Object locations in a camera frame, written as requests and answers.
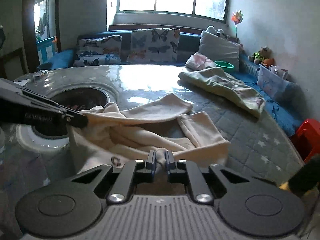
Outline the cream long-sleeve shirt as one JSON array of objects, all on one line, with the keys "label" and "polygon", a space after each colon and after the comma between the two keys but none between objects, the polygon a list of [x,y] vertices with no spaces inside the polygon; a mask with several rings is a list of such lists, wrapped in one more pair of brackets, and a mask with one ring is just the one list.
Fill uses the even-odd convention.
[{"label": "cream long-sleeve shirt", "polygon": [[[135,159],[145,159],[155,151],[161,166],[164,154],[205,167],[225,165],[229,141],[218,131],[206,112],[189,114],[192,104],[170,93],[129,110],[121,111],[114,102],[81,111],[88,118],[84,128],[68,127],[69,145],[76,172],[103,164],[123,167]],[[144,129],[144,124],[164,124],[174,120],[184,136],[171,138]]]}]

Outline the white paper sheet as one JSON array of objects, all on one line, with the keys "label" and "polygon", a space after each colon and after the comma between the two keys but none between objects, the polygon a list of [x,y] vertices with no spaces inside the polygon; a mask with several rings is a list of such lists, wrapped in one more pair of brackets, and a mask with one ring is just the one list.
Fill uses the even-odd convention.
[{"label": "white paper sheet", "polygon": [[17,85],[20,85],[20,86],[25,86],[29,81],[30,81],[30,79],[17,80],[17,81],[14,81],[14,83]]}]

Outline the small clear plastic box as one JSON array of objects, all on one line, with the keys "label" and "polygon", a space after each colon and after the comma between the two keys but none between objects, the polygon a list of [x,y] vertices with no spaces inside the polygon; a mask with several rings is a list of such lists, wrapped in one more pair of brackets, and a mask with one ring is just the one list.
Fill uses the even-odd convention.
[{"label": "small clear plastic box", "polygon": [[36,72],[34,75],[33,75],[33,80],[39,80],[41,79],[43,76],[46,76],[48,73],[48,70],[47,69],[44,69],[44,70],[40,70],[38,72]]}]

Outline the round dark table inset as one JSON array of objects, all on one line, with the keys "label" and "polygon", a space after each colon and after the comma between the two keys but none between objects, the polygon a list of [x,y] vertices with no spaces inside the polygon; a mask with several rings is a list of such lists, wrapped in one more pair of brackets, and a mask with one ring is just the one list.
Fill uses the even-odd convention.
[{"label": "round dark table inset", "polygon": [[[92,109],[95,106],[105,106],[110,102],[108,94],[100,88],[73,88],[58,93],[50,98],[62,106],[76,111]],[[44,139],[62,139],[68,137],[66,126],[38,125],[32,126],[33,132]]]}]

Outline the low butterfly print cushion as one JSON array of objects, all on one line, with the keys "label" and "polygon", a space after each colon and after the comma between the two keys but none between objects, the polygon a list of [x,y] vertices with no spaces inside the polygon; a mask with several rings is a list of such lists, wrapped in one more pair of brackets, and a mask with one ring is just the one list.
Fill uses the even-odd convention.
[{"label": "low butterfly print cushion", "polygon": [[73,66],[121,64],[121,42],[121,35],[80,39]]}]

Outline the light green folded garment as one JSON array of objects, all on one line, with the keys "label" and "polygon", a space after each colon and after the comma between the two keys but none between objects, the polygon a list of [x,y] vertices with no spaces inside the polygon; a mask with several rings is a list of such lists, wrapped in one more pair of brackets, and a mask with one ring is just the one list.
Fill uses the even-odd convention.
[{"label": "light green folded garment", "polygon": [[181,72],[178,77],[209,93],[226,98],[256,118],[261,116],[266,105],[265,99],[259,92],[220,67]]}]

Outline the blue sofa bench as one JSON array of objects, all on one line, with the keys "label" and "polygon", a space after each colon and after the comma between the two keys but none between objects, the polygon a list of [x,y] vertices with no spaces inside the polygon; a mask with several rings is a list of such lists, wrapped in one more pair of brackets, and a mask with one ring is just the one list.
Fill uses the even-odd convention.
[{"label": "blue sofa bench", "polygon": [[[119,35],[122,37],[121,43],[121,62],[126,63],[127,55],[130,52],[131,45],[131,33],[132,30],[118,30],[118,31],[106,31],[102,33],[85,34],[80,35],[78,40],[86,38],[97,39],[103,37],[109,37]],[[181,32],[180,41],[178,44],[178,56],[177,61],[174,63],[177,66],[184,66],[186,61],[199,50],[200,35],[199,34],[188,34]],[[76,48],[64,50],[53,57],[44,61],[43,64],[37,67],[37,70],[54,70],[61,68],[68,68],[73,66],[73,62],[76,60]],[[239,54],[239,69],[234,71],[232,75],[237,79],[245,82],[245,84],[253,87],[266,100],[266,110],[274,118],[277,124],[284,130],[288,137],[295,134],[295,131],[303,123],[303,119],[300,114],[294,109],[289,100],[280,100],[271,97],[268,93],[263,91],[258,85],[260,67],[252,62],[249,62],[245,53]]]}]

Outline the pink white folded cloth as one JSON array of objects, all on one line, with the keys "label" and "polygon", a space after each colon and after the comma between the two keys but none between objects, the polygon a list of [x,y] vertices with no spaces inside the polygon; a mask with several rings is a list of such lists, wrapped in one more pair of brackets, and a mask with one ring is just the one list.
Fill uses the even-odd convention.
[{"label": "pink white folded cloth", "polygon": [[216,64],[205,55],[196,52],[195,54],[191,55],[191,57],[189,57],[189,59],[185,63],[185,66],[189,69],[198,71],[206,68],[216,67]]}]

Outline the green plastic bowl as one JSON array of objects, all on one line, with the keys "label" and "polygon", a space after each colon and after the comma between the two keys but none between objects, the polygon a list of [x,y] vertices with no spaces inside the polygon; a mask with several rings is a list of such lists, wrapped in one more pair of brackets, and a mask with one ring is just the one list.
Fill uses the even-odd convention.
[{"label": "green plastic bowl", "polygon": [[214,63],[217,67],[222,68],[227,73],[231,73],[235,71],[235,66],[229,62],[215,61]]}]

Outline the upright butterfly print cushion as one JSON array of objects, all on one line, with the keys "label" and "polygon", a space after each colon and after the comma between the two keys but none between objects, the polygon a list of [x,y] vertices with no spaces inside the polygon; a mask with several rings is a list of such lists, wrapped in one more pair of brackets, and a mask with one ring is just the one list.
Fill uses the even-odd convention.
[{"label": "upright butterfly print cushion", "polygon": [[180,29],[138,29],[131,33],[128,63],[175,63]]}]

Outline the grey white pillow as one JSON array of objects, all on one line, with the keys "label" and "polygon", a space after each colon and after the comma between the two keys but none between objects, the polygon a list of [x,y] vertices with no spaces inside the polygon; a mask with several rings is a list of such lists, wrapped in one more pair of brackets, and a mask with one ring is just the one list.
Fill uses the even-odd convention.
[{"label": "grey white pillow", "polygon": [[198,52],[212,61],[232,64],[234,71],[239,70],[239,44],[217,36],[217,30],[212,25],[202,31]]}]

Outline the clear plastic storage box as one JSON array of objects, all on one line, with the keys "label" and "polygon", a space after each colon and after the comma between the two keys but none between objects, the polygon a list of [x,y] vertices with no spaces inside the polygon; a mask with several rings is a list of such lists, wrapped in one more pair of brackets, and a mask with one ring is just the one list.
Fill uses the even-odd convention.
[{"label": "clear plastic storage box", "polygon": [[282,102],[292,99],[297,85],[274,74],[264,66],[260,66],[257,85],[274,101]]}]

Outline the red plastic stool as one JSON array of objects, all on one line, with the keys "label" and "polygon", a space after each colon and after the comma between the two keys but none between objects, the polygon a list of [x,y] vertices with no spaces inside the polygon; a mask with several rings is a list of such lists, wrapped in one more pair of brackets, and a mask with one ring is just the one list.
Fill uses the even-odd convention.
[{"label": "red plastic stool", "polygon": [[319,154],[320,124],[315,119],[306,119],[290,138],[300,157],[307,163]]}]

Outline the brown teddy bear toy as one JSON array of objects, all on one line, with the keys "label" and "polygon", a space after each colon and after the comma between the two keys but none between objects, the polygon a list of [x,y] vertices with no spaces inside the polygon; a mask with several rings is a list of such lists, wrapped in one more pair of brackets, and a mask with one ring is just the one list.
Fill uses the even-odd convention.
[{"label": "brown teddy bear toy", "polygon": [[248,56],[248,60],[256,65],[270,67],[274,65],[274,58],[271,57],[272,51],[268,47],[261,47],[259,51]]}]

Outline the colourful pinwheel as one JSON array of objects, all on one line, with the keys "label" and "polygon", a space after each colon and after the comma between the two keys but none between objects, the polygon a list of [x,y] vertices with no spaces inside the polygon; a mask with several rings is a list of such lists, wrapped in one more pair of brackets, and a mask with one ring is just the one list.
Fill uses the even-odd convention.
[{"label": "colourful pinwheel", "polygon": [[235,34],[236,38],[238,38],[238,24],[240,24],[243,21],[243,13],[241,10],[237,10],[235,12],[232,12],[231,21],[235,25]]}]

